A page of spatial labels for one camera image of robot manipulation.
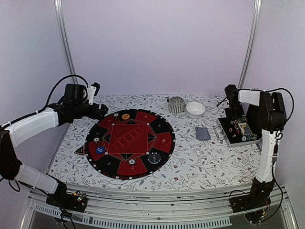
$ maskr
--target white token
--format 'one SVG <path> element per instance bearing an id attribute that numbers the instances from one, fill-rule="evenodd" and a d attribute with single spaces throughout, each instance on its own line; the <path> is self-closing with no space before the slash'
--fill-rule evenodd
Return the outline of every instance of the white token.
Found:
<path id="1" fill-rule="evenodd" d="M 128 163 L 129 163 L 129 165 L 134 165 L 135 164 L 135 160 L 134 159 L 130 159 Z"/>

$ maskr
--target white robotic arm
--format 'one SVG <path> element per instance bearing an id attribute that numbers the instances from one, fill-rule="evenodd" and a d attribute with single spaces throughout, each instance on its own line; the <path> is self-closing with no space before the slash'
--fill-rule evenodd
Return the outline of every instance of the white robotic arm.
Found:
<path id="1" fill-rule="evenodd" d="M 238 92 L 238 101 L 241 103 L 246 103 L 259 107 L 261 93 L 264 92 L 240 90 Z M 272 132 L 264 129 L 262 130 L 263 145 L 261 151 L 261 161 L 260 166 L 255 175 L 255 178 L 261 183 L 271 182 L 273 180 L 272 166 L 275 169 L 275 162 L 278 156 L 277 148 L 282 138 L 281 132 L 282 130 L 273 130 Z"/>
<path id="2" fill-rule="evenodd" d="M 67 84 L 65 95 L 60 104 L 50 104 L 40 113 L 21 119 L 13 124 L 8 122 L 0 128 L 0 175 L 8 180 L 16 180 L 31 188 L 37 188 L 47 194 L 53 194 L 52 199 L 67 205 L 66 186 L 60 181 L 39 172 L 20 162 L 14 149 L 27 139 L 74 119 L 83 116 L 101 120 L 108 111 L 105 105 L 93 103 L 93 98 L 99 90 L 97 83 L 85 88 L 78 84 Z"/>

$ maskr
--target metal frame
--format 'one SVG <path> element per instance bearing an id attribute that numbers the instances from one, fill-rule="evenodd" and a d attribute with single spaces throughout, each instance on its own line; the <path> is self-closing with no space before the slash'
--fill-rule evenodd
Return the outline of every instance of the metal frame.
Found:
<path id="1" fill-rule="evenodd" d="M 247 47 L 247 53 L 244 59 L 244 65 L 243 69 L 238 81 L 238 86 L 237 88 L 242 88 L 244 86 L 244 82 L 247 76 L 248 68 L 249 68 L 249 63 L 251 59 L 251 54 L 252 54 L 252 49 L 254 45 L 254 40 L 256 36 L 256 31 L 258 27 L 258 22 L 259 22 L 259 16 L 261 12 L 261 5 L 262 5 L 262 0 L 255 0 L 254 3 L 254 11 L 253 11 L 253 16 L 252 16 L 252 25 L 251 25 L 251 32 L 250 32 L 250 37 L 249 37 L 249 43 Z"/>
<path id="2" fill-rule="evenodd" d="M 69 191 L 84 186 L 69 185 Z M 123 191 L 116 189 L 100 189 L 88 193 L 88 205 L 84 213 L 73 213 L 77 223 L 89 226 L 105 227 L 105 222 L 138 225 L 135 228 L 174 228 L 172 225 L 196 225 L 203 222 L 217 222 L 257 209 L 233 213 L 228 201 L 229 193 L 237 187 L 207 189 L 182 192 L 153 192 Z M 238 189 L 248 192 L 251 185 L 238 186 Z M 292 211 L 285 187 L 282 203 L 283 220 L 288 229 L 297 229 L 297 223 Z M 275 187 L 271 195 L 271 206 L 278 205 L 281 199 L 280 190 Z M 28 229 L 34 211 L 58 217 L 59 210 L 45 203 L 46 197 L 39 191 L 33 190 L 27 202 L 27 211 L 22 221 L 22 229 Z"/>
<path id="3" fill-rule="evenodd" d="M 56 12 L 56 17 L 57 17 L 57 22 L 58 22 L 58 26 L 59 26 L 59 30 L 60 30 L 60 34 L 61 34 L 61 40 L 62 40 L 63 48 L 65 51 L 68 68 L 69 68 L 70 74 L 75 74 L 75 69 L 74 69 L 72 56 L 71 56 L 69 43 L 68 43 L 65 21 L 64 21 L 64 17 L 63 17 L 61 0 L 54 0 L 54 3 L 55 3 L 55 12 Z M 72 78 L 73 83 L 78 83 L 76 77 L 73 76 L 71 78 Z"/>

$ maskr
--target striped cup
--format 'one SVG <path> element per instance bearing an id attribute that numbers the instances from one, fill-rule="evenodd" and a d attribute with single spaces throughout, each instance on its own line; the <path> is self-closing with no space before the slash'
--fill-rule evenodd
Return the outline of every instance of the striped cup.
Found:
<path id="1" fill-rule="evenodd" d="M 170 112 L 178 114 L 184 111 L 185 102 L 183 98 L 178 96 L 172 98 L 167 97 L 166 100 L 168 102 L 168 109 Z"/>

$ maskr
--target red and black game board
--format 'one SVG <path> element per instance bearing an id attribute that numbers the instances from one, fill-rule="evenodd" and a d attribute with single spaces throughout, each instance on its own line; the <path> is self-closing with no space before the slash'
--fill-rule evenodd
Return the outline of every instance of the red and black game board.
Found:
<path id="1" fill-rule="evenodd" d="M 146 110 L 122 110 L 106 116 L 76 151 L 105 176 L 116 179 L 144 177 L 163 166 L 175 147 L 171 125 Z"/>

